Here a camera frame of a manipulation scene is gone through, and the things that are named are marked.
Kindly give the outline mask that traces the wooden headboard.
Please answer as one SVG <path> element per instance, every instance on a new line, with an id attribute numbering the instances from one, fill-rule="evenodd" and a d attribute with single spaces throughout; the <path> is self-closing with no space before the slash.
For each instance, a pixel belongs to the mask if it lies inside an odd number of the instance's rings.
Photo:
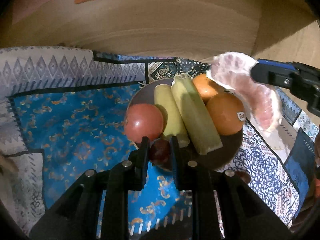
<path id="1" fill-rule="evenodd" d="M 203 62 L 227 51 L 319 66 L 319 19 L 304 0 L 51 0 L 14 23 L 1 46 L 64 45 Z"/>

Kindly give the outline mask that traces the dark red plum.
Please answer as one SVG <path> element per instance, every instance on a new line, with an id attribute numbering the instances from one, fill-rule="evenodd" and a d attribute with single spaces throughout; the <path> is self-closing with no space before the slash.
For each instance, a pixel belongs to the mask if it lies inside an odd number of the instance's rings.
<path id="1" fill-rule="evenodd" d="M 158 139 L 154 141 L 150 147 L 149 161 L 153 166 L 171 170 L 172 165 L 170 143 L 164 139 Z"/>

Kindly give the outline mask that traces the dark round plate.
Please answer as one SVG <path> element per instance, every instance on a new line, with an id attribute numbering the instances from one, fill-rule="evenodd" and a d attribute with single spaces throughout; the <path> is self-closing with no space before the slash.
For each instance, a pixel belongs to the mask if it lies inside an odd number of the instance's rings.
<path id="1" fill-rule="evenodd" d="M 154 103 L 153 93 L 156 86 L 171 85 L 172 82 L 173 78 L 168 78 L 157 80 L 144 86 L 132 97 L 128 107 L 139 103 Z M 191 157 L 191 160 L 195 160 L 209 170 L 217 170 L 229 163 L 239 151 L 243 139 L 243 129 L 234 135 L 221 135 L 220 139 L 223 147 L 210 151 L 206 155 L 198 154 L 192 142 L 187 147 L 182 148 L 181 151 Z"/>

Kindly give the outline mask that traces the red apple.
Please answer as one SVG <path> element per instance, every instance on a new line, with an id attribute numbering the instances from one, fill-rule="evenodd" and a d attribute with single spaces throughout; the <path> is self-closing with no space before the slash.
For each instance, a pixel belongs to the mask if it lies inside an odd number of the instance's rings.
<path id="1" fill-rule="evenodd" d="M 143 137 L 153 141 L 162 134 L 163 127 L 163 115 L 154 105 L 139 103 L 126 111 L 124 132 L 131 141 L 141 143 Z"/>

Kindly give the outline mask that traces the pale yellow sugarcane piece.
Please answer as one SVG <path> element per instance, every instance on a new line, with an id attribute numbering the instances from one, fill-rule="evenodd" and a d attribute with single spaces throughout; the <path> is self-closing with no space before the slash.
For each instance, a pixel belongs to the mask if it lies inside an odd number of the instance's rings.
<path id="1" fill-rule="evenodd" d="M 183 123 L 180 111 L 171 92 L 171 86 L 160 84 L 154 90 L 155 106 L 161 111 L 164 119 L 162 138 L 169 140 L 175 136 L 180 148 L 189 145 L 189 137 Z"/>

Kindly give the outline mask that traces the orange mandarin with green stem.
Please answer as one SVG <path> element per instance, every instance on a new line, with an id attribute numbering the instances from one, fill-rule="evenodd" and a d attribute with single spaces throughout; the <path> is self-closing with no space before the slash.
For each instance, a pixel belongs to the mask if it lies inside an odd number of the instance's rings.
<path id="1" fill-rule="evenodd" d="M 194 77 L 193 84 L 204 103 L 207 103 L 216 94 L 224 92 L 224 88 L 209 79 L 206 74 L 200 74 Z"/>

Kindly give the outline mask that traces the orange with white sticker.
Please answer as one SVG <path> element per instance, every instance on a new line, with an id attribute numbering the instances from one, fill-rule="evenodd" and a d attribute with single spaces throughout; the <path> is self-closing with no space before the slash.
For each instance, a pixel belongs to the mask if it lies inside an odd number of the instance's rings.
<path id="1" fill-rule="evenodd" d="M 233 135 L 242 130 L 246 121 L 245 108 L 233 94 L 216 94 L 206 107 L 219 135 Z"/>

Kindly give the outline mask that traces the peeled pink pomelo segment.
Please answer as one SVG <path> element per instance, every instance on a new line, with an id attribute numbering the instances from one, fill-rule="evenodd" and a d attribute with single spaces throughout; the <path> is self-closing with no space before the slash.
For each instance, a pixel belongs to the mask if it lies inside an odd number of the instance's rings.
<path id="1" fill-rule="evenodd" d="M 244 99 L 262 134 L 270 137 L 283 118 L 281 100 L 274 87 L 251 78 L 257 63 L 244 53 L 226 52 L 213 57 L 206 76 Z"/>

